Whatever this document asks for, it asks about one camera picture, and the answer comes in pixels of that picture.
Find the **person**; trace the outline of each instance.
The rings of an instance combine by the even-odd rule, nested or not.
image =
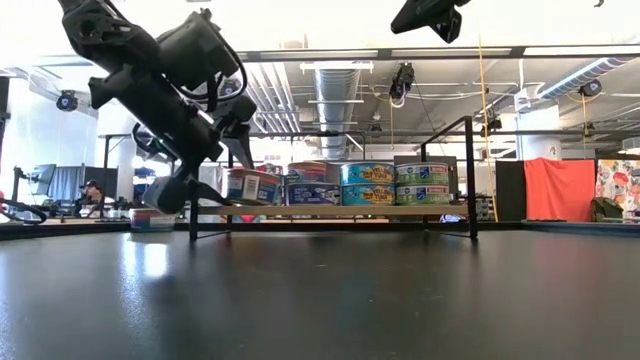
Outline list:
[[[88,204],[83,207],[80,212],[82,217],[99,217],[100,216],[100,201],[104,198],[104,211],[107,212],[111,209],[115,200],[105,196],[102,186],[96,180],[89,180],[84,185],[80,186],[82,190],[83,200]]]

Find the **table surface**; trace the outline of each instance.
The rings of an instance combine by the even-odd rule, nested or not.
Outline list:
[[[526,231],[0,242],[0,359],[638,359],[640,241]]]

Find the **colorful poster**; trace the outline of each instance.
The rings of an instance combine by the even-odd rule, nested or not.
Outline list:
[[[640,178],[631,172],[640,168],[640,161],[599,160],[596,196],[615,200],[624,210],[625,218],[633,217],[632,211],[640,209]]]

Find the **robotic arm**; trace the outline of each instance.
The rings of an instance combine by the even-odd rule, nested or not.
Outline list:
[[[155,137],[157,151],[182,162],[174,175],[156,179],[145,202],[168,214],[180,211],[189,193],[229,205],[193,174],[206,158],[218,159],[220,142],[243,166],[253,168],[247,122],[256,105],[242,95],[246,71],[220,28],[210,22],[211,12],[194,12],[154,39],[110,0],[58,1],[74,51],[110,74],[89,80],[91,106],[98,109],[118,99]],[[243,75],[240,91],[218,99],[217,78],[238,70]],[[191,93],[205,83],[207,95]],[[211,115],[202,110],[202,101]]]

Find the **canned food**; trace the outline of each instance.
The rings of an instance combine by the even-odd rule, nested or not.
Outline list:
[[[448,205],[451,195],[448,186],[398,186],[398,205]]]
[[[326,183],[289,184],[287,205],[339,205],[340,185]]]
[[[175,215],[163,214],[155,209],[129,210],[132,232],[169,232],[176,223]]]
[[[341,170],[342,185],[390,184],[395,177],[393,165],[384,163],[345,164]]]
[[[291,163],[287,166],[287,170],[287,184],[325,182],[327,179],[327,164],[322,162]]]
[[[272,205],[280,191],[280,178],[255,170],[230,169],[222,179],[222,194],[235,204]]]
[[[444,163],[416,163],[396,167],[398,185],[449,185],[449,166]]]
[[[342,187],[342,205],[393,205],[395,191],[391,184],[355,184]]]

